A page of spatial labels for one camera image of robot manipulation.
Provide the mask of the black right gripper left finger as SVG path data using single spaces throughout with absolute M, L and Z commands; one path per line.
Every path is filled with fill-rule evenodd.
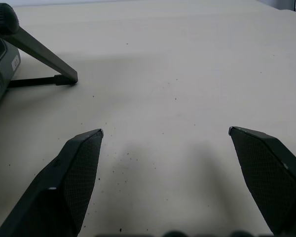
M 91 130 L 68 140 L 43 168 L 0 226 L 0 237 L 75 237 L 96 181 L 104 133 Z

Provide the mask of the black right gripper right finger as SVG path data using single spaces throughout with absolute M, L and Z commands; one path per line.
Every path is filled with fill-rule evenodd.
M 296 236 L 296 157 L 277 138 L 232 126 L 228 131 L 245 183 L 274 235 Z

